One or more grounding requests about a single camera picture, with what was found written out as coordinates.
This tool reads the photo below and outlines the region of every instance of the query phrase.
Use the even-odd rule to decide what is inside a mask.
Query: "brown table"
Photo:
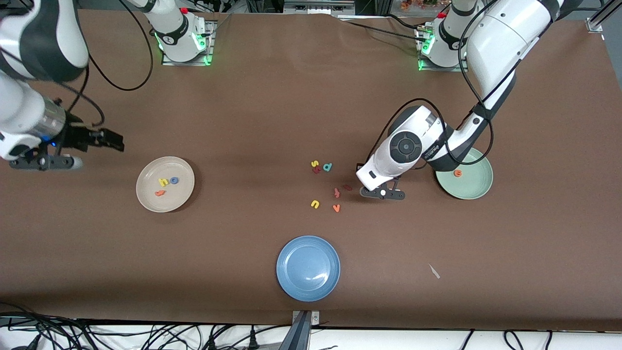
[[[147,50],[128,14],[80,19],[108,75],[139,82]],[[558,22],[519,67],[485,197],[454,199],[426,168],[402,178],[403,202],[334,199],[360,186],[355,164],[404,101],[429,98],[455,126],[474,104],[460,74],[417,71],[412,46],[329,16],[233,15],[209,68],[156,65],[129,93],[93,71],[86,93],[126,151],[74,151],[85,168],[72,173],[1,167],[0,298],[82,318],[275,324],[316,309],[332,326],[619,330],[622,95],[600,35]],[[85,102],[75,113],[97,118]],[[151,213],[136,178],[168,155],[197,186]],[[314,174],[314,159],[332,170]],[[300,235],[329,240],[342,264],[311,304],[275,274]]]

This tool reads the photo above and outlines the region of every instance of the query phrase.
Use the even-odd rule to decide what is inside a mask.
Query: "white plate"
[[[179,182],[171,184],[170,179],[177,177]],[[165,187],[159,179],[168,180]],[[156,192],[165,190],[158,197]],[[170,212],[181,207],[194,190],[194,172],[188,162],[178,157],[162,157],[149,163],[138,175],[136,196],[143,207],[152,212]]]

